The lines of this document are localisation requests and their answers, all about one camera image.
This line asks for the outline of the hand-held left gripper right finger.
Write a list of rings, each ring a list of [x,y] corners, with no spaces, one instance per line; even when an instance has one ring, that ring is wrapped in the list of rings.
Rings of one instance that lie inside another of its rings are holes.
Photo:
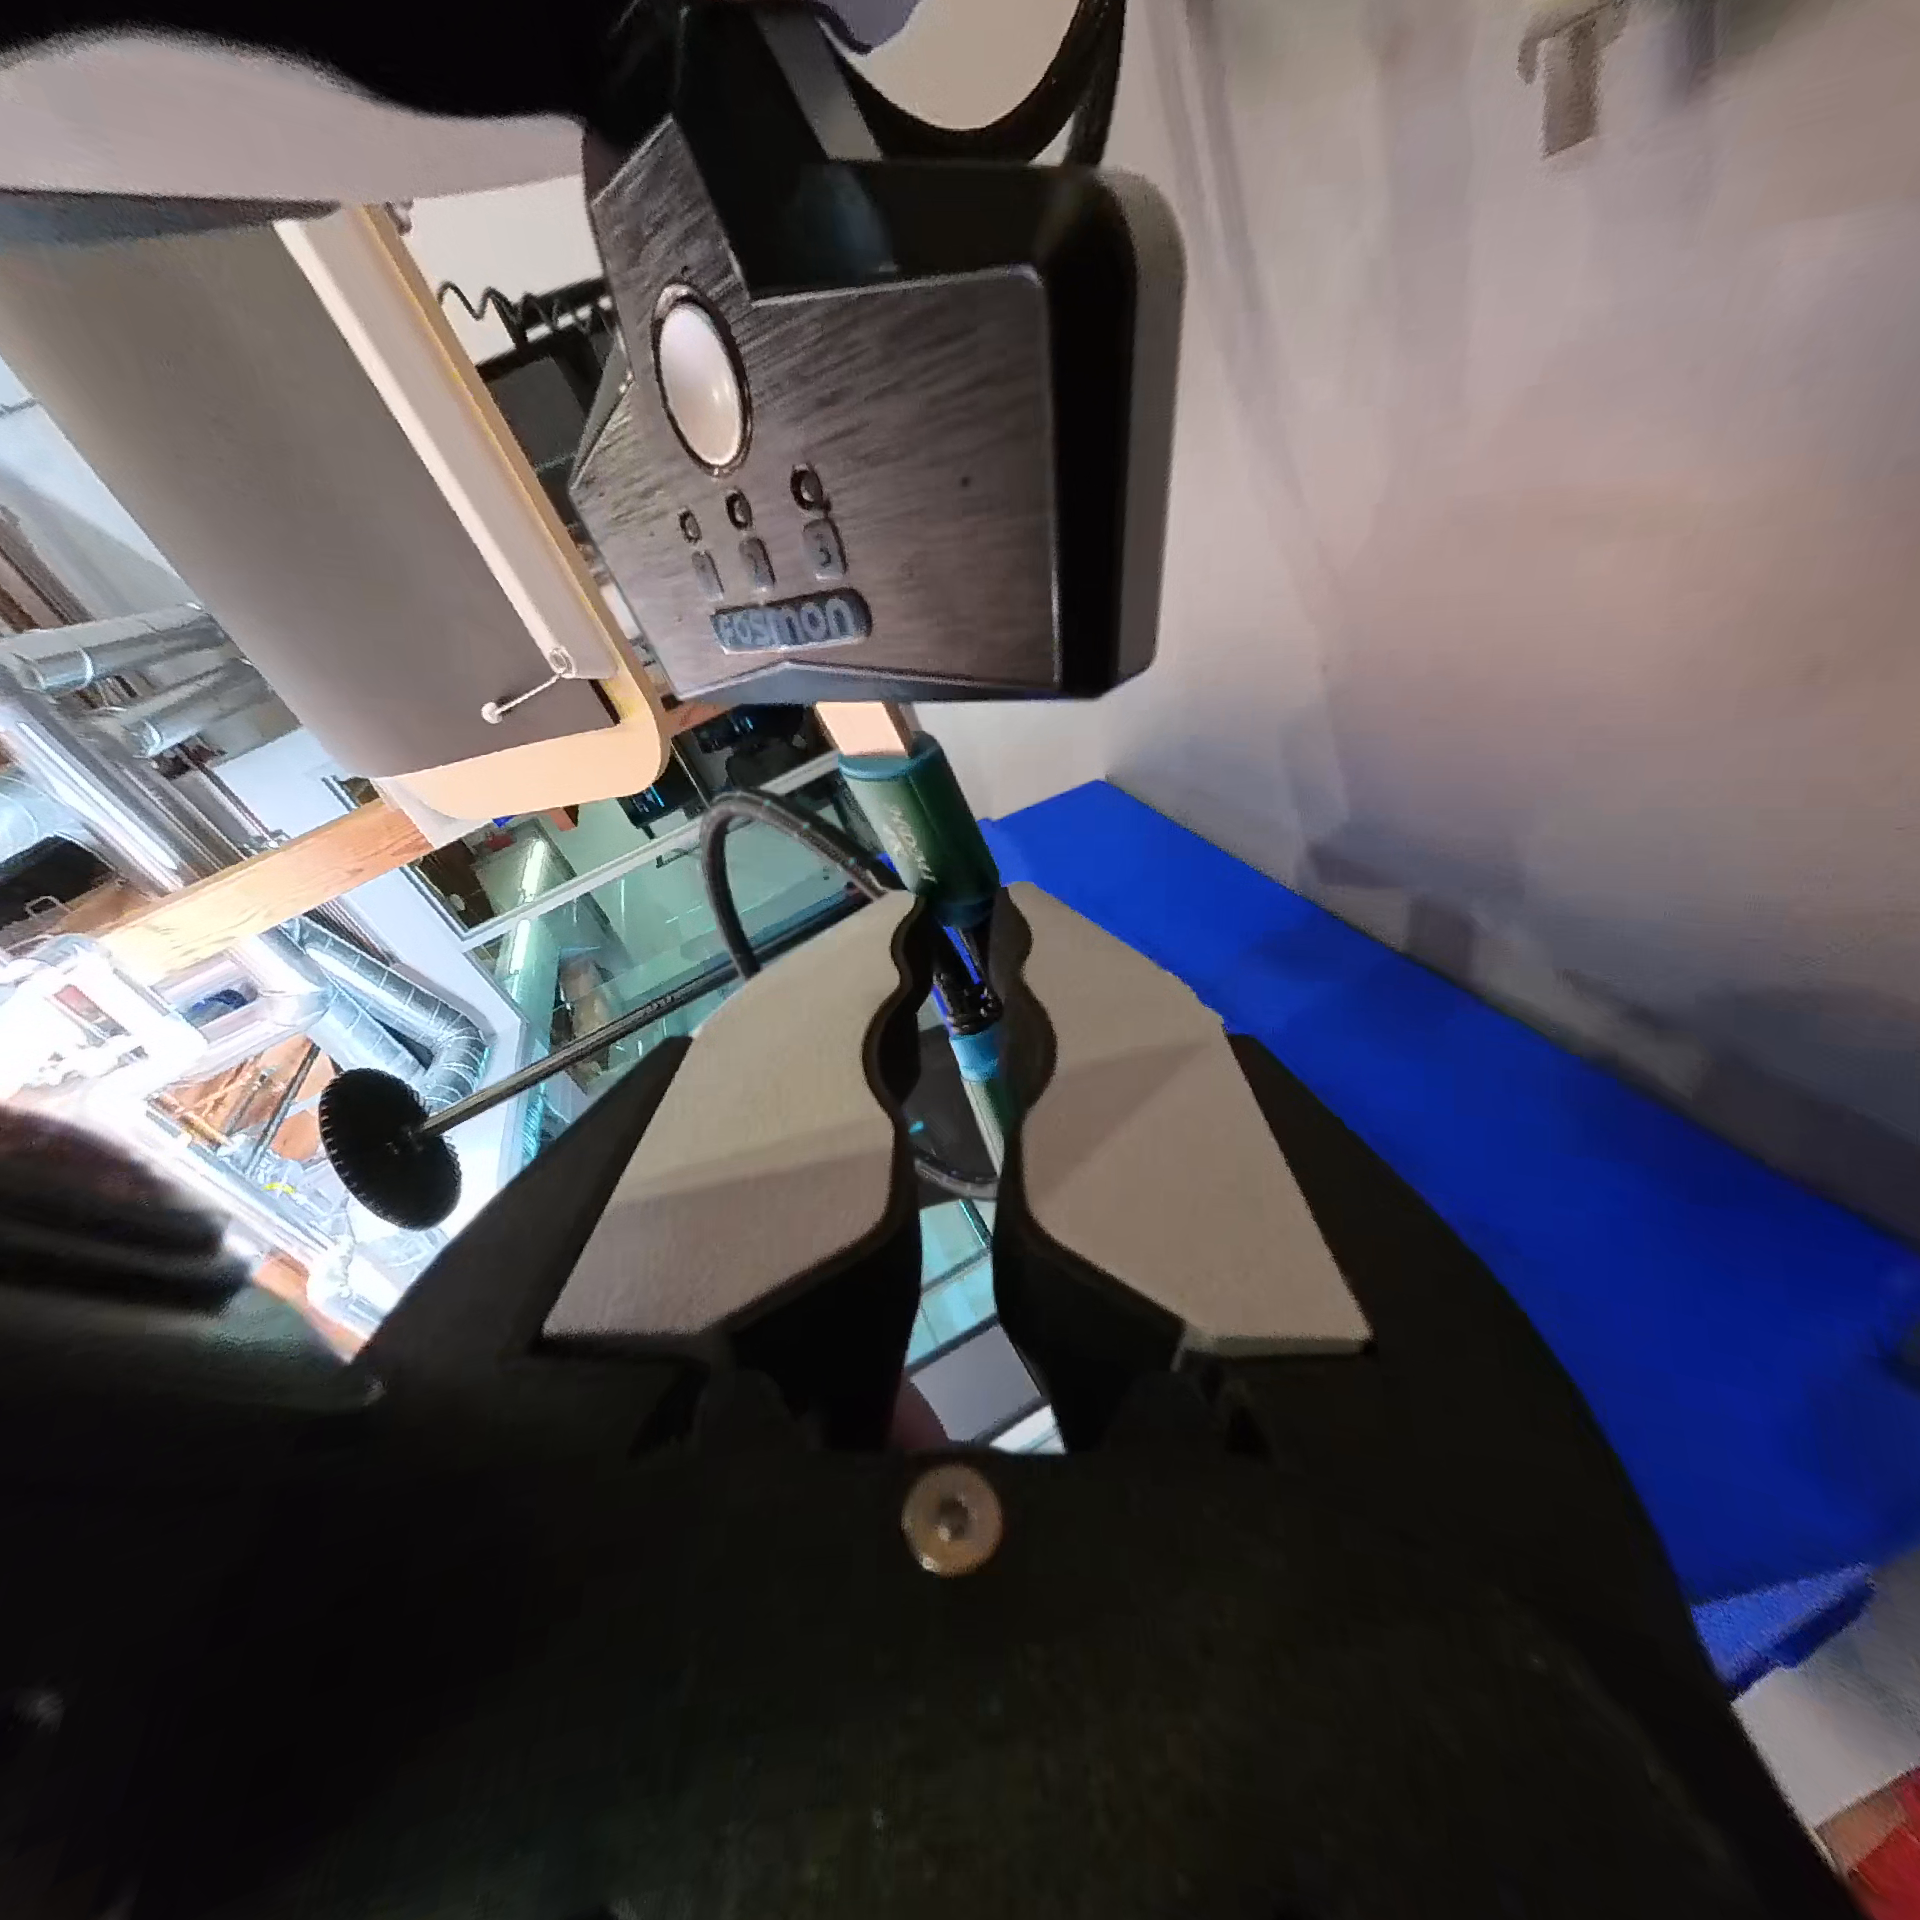
[[[1240,1365],[1366,1355],[1228,1021],[1121,934],[1013,880],[988,919],[1013,1094],[997,1175],[997,1323],[1057,1442]]]

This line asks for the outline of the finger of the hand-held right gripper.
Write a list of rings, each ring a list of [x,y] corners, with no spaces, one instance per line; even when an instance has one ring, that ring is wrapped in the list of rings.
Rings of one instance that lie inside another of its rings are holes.
[[[270,57],[6,57],[0,179],[104,196],[396,207],[582,169],[562,120],[433,120]]]
[[[6,366],[347,774],[465,826],[662,774],[657,694],[369,207],[6,248]]]

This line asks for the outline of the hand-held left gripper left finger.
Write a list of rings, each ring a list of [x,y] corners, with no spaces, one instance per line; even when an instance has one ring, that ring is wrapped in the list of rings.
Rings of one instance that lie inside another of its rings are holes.
[[[766,1378],[826,1442],[885,1442],[925,1303],[925,902],[885,894],[690,1040],[560,1307],[551,1353]]]

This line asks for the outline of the blue plastic bin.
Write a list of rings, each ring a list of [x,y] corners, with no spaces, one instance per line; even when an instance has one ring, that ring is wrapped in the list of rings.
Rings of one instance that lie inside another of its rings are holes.
[[[1853,1581],[1913,1651],[1913,1247],[1499,1017],[1111,779],[983,826],[1178,974],[1499,1278],[1689,1605]]]

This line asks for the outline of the black switch box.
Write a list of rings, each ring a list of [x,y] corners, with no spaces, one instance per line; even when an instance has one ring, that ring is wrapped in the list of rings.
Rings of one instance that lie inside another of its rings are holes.
[[[628,337],[568,501],[691,702],[1100,702],[1158,659],[1168,196],[1111,169],[744,159],[590,196]]]

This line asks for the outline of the black toothed wheel on rod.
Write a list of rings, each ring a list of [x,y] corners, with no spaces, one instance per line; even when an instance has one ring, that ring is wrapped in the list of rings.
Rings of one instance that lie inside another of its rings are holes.
[[[716,958],[716,966],[691,974],[690,986],[657,994],[638,1008],[628,1008],[628,1017],[551,1048],[544,1056],[498,1078],[490,1090],[473,1090],[473,1094],[438,1104],[438,1109],[429,1109],[424,1090],[406,1090],[396,1072],[352,1064],[319,1090],[319,1157],[365,1214],[405,1228],[405,1230],[429,1230],[465,1193],[459,1154],[446,1145],[454,1125],[465,1125],[490,1109],[506,1109],[523,1090],[536,1090],[544,1078],[562,1078],[562,1072],[613,1054],[638,1029],[684,1017],[691,995],[703,995],[733,978],[734,978],[734,966]]]

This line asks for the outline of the wooden ceiling beam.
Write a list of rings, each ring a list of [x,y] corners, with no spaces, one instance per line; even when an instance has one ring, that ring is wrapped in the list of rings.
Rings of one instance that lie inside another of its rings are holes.
[[[406,813],[396,813],[391,800],[369,800],[172,901],[114,919],[95,940],[130,978],[172,978],[278,925],[309,919],[318,902],[347,901],[365,880],[413,868],[429,846],[433,845],[424,839]]]

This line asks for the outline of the silver ventilation duct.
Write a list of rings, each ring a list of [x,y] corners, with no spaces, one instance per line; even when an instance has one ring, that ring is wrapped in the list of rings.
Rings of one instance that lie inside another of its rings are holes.
[[[454,1109],[481,1090],[490,1036],[465,1005],[438,995],[391,958],[369,958],[358,940],[318,919],[286,925],[286,934],[335,986],[335,995],[352,995],[396,1048],[406,1048],[413,1094],[429,1109]]]

